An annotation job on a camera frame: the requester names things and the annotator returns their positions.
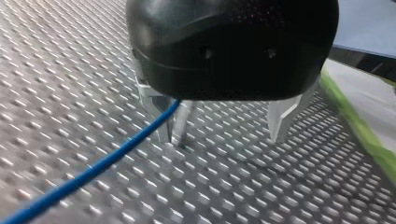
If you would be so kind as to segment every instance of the metal tread plate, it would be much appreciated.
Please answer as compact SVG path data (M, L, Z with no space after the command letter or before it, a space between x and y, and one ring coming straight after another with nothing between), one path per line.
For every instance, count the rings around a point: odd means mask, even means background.
M0 217L151 121L124 0L0 2ZM318 91L289 140L265 102L200 102L183 148L153 135L35 223L395 223L394 187Z

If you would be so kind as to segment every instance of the green strip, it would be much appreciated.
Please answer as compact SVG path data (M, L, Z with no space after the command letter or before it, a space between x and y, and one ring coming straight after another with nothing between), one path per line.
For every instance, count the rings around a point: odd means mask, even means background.
M396 157L393 152L382 147L381 142L373 134L366 122L359 118L345 95L340 91L337 84L330 78L328 71L323 69L320 84L323 90L330 95L339 105L340 111L348 121L354 134L359 138L366 151L373 157L375 162L382 168L387 177L396 184Z

